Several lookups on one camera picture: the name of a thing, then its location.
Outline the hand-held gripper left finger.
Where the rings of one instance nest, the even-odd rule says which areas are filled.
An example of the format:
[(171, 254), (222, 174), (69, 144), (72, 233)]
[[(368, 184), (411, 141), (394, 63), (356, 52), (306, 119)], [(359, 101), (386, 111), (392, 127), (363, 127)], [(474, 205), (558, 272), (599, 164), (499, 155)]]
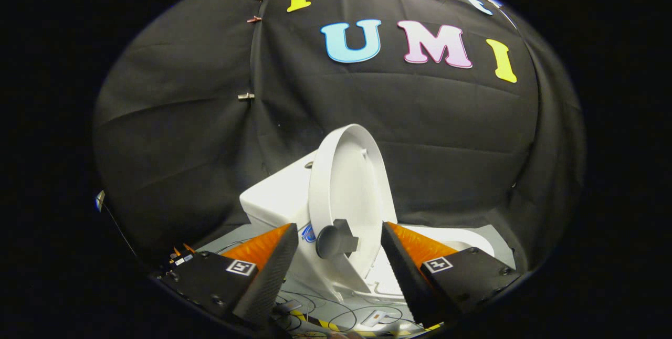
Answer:
[(264, 329), (298, 248), (296, 231), (284, 224), (222, 255), (189, 249), (151, 281), (215, 322)]

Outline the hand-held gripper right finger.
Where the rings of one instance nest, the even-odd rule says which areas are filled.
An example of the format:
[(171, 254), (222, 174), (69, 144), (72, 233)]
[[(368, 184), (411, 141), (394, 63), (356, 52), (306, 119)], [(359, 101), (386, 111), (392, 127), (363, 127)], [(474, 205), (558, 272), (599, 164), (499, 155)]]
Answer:
[(482, 310), (521, 277), (478, 247), (455, 250), (389, 221), (380, 241), (415, 323), (424, 326)]

